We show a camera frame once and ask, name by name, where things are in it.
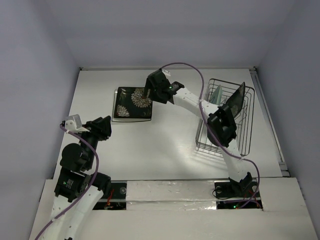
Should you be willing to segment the light green oval plate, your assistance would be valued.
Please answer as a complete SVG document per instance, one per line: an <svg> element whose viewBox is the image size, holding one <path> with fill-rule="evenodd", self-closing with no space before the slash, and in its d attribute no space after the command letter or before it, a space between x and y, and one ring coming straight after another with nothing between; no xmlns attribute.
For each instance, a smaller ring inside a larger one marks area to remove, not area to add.
<svg viewBox="0 0 320 240"><path fill-rule="evenodd" d="M219 85L211 94L209 102L214 104L214 105L220 105L221 104L221 99L222 99L222 93L223 89L222 86Z"/></svg>

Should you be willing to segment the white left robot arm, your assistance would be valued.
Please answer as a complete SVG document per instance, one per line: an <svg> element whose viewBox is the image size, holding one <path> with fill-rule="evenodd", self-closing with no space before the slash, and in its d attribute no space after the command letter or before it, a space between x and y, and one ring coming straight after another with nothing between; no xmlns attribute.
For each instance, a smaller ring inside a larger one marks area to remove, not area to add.
<svg viewBox="0 0 320 240"><path fill-rule="evenodd" d="M111 177L100 173L99 142L111 137L111 116L82 124L78 114L59 125L78 143L61 152L60 173L54 189L50 221L36 235L37 240L75 240L96 203L112 193Z"/></svg>

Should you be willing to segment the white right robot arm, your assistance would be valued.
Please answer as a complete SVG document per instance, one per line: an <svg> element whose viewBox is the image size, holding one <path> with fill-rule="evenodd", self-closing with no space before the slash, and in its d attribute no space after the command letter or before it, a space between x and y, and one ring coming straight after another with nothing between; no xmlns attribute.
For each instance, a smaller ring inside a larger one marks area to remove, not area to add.
<svg viewBox="0 0 320 240"><path fill-rule="evenodd" d="M213 104L193 94L183 84L170 82L164 71L158 69L146 78L143 92L143 96L153 102L171 103L202 119L206 125L207 138L220 148L227 166L230 190L237 197L245 195L253 180L251 173L246 170L236 140L235 117L242 111L245 88L246 85L242 83L225 104Z"/></svg>

